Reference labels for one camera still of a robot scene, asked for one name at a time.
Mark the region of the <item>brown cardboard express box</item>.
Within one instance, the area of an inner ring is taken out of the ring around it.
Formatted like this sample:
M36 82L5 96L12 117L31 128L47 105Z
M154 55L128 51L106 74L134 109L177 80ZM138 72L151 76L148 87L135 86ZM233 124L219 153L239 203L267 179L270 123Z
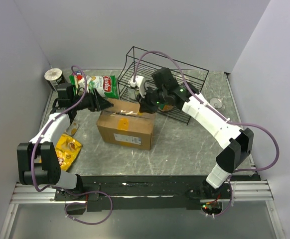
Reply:
M107 99L111 108L101 111L97 120L98 131L106 143L150 150L155 114L140 113L139 104Z

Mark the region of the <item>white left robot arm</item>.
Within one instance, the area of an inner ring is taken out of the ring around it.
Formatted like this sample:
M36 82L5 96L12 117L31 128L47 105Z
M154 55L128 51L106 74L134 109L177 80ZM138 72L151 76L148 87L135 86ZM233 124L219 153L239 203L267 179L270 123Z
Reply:
M42 190L39 185L66 190L72 200L79 200L84 194L82 179L78 174L61 169L55 147L77 111L100 112L113 107L113 104L96 90L90 93L84 90L79 96L70 83L60 84L57 94L48 122L30 142L20 143L17 147L19 182L33 185L38 192Z

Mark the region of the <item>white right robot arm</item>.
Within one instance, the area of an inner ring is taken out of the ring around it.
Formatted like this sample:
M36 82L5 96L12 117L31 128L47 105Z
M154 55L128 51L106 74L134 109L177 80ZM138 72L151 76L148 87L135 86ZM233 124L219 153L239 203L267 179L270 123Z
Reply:
M154 89L145 87L143 76L132 76L130 79L130 86L139 90L139 111L154 114L163 104L176 107L200 123L223 149L216 157L216 165L203 186L204 195L215 198L221 192L221 185L249 156L253 132L230 124L190 82L184 80L183 84L179 84L169 68L161 68L151 76L155 83Z

